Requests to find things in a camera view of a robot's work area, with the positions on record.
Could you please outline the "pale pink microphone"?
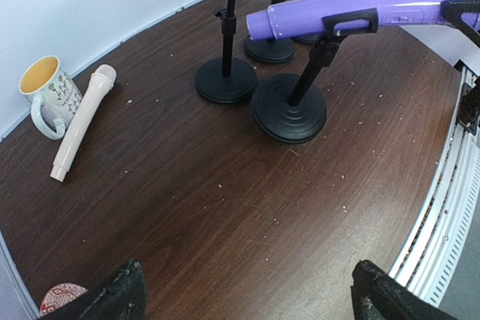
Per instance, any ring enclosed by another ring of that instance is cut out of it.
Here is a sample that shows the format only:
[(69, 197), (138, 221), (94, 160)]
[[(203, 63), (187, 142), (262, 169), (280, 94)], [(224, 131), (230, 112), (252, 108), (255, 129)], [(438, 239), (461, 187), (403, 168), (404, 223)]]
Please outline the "pale pink microphone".
[(115, 85), (116, 76), (116, 70), (108, 64), (102, 64), (91, 75), (88, 88), (52, 163), (51, 178), (60, 182), (65, 180), (98, 107)]

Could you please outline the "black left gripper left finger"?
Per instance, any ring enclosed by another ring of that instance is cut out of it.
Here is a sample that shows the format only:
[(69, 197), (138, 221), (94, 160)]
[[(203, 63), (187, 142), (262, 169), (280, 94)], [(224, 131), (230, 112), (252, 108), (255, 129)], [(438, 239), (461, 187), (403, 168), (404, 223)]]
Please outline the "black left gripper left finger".
[(147, 288), (141, 264), (124, 263), (100, 283), (42, 319), (144, 319)]

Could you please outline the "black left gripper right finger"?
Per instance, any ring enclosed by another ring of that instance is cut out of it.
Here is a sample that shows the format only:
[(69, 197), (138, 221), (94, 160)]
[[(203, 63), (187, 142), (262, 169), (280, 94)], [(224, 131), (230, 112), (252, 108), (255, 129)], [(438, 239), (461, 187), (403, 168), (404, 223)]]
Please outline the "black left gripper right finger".
[(351, 286), (355, 319), (455, 320), (416, 297), (370, 260), (357, 263)]

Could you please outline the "black stand for purple microphone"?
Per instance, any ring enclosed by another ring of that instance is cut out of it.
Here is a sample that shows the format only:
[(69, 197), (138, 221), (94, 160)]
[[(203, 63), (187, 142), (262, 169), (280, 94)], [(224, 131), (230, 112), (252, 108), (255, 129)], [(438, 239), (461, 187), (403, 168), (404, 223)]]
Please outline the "black stand for purple microphone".
[(327, 16), (322, 22), (325, 32), (310, 48), (302, 74), (271, 76), (253, 93), (251, 108), (256, 124), (285, 144), (304, 144), (320, 133), (326, 123), (327, 107), (314, 80), (331, 65), (348, 36), (375, 33), (379, 28), (375, 8)]

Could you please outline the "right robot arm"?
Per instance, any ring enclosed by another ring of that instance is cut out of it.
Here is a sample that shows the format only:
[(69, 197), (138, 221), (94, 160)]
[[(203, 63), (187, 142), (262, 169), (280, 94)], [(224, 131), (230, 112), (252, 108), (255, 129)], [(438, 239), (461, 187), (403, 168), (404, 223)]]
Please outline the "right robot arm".
[[(440, 7), (440, 13), (447, 22), (467, 36), (476, 46), (479, 46), (479, 26), (470, 25), (463, 18), (464, 14), (473, 14), (479, 17), (479, 0), (446, 0), (441, 3)], [(478, 80), (474, 86), (462, 86), (456, 122), (472, 135), (476, 135), (479, 128)]]

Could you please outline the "purple microphone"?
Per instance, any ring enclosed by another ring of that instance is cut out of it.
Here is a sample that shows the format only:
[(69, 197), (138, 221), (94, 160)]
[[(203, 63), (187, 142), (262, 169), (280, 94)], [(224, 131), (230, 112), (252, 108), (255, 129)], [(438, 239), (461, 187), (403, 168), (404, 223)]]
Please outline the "purple microphone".
[(446, 25), (442, 4), (468, 0), (294, 0), (273, 4), (246, 16), (254, 41), (305, 34), (344, 36), (374, 33), (379, 27)]

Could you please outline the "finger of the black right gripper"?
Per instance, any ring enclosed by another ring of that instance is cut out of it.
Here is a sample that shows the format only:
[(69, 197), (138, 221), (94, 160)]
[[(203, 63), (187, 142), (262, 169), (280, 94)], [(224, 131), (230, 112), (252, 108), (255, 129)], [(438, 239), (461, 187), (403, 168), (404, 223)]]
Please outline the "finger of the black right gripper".
[(445, 23), (466, 35), (473, 43), (479, 42), (479, 0), (444, 0), (440, 15)]

